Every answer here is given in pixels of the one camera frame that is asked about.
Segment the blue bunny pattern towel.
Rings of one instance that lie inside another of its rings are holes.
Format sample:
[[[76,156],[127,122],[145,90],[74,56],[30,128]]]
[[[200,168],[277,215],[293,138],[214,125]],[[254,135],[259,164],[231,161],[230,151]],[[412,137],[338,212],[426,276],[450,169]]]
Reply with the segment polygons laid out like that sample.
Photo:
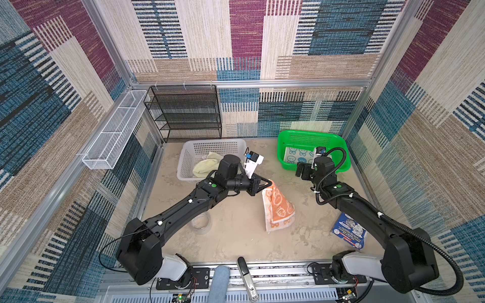
[[[283,161],[287,164],[312,164],[316,157],[321,156],[317,154],[317,149],[305,150],[293,147],[286,147],[284,152]]]

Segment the orange pattern towel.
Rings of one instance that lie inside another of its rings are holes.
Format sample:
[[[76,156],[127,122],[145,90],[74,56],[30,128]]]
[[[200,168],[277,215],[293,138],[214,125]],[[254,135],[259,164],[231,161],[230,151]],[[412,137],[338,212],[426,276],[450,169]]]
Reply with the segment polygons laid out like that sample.
[[[287,200],[274,182],[262,191],[266,232],[290,227],[296,219],[294,205]]]

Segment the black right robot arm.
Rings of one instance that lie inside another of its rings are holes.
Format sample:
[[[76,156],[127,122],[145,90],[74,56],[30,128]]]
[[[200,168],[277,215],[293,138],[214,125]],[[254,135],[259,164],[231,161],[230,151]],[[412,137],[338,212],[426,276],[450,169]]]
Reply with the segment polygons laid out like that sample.
[[[329,204],[350,216],[370,233],[384,250],[382,257],[344,252],[334,256],[335,274],[362,275],[386,281],[405,294],[438,278],[439,269],[433,249],[425,242],[429,236],[422,229],[404,232],[383,221],[383,214],[338,181],[333,161],[317,157],[315,164],[299,163],[296,176],[312,182],[318,204]]]

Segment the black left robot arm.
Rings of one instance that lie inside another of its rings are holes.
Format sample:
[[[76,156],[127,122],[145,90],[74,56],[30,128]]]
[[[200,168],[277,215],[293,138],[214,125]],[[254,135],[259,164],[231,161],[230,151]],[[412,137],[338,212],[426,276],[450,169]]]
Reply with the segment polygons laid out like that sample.
[[[116,259],[135,283],[144,285],[153,279],[168,279],[187,287],[194,279],[193,266],[179,254],[163,254],[163,246],[178,230],[227,197],[242,191],[255,196],[270,187],[270,180],[255,174],[263,160],[255,152],[245,154],[244,162],[236,155],[225,155],[218,169],[197,183],[180,202],[144,221],[138,218],[129,221]]]

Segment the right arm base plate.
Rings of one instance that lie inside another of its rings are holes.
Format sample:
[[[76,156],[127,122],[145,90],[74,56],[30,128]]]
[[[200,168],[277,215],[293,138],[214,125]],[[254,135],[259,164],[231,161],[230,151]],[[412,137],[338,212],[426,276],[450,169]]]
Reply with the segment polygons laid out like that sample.
[[[366,284],[368,279],[362,275],[347,275],[336,279],[332,275],[330,263],[312,262],[307,266],[307,272],[313,276],[316,285],[361,285]]]

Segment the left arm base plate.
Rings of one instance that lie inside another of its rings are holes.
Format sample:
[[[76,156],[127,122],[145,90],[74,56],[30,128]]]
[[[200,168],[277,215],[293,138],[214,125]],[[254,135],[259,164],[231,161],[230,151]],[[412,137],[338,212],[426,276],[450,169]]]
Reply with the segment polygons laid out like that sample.
[[[208,289],[210,281],[210,268],[190,268],[178,281],[170,279],[157,279],[156,290],[184,290]]]

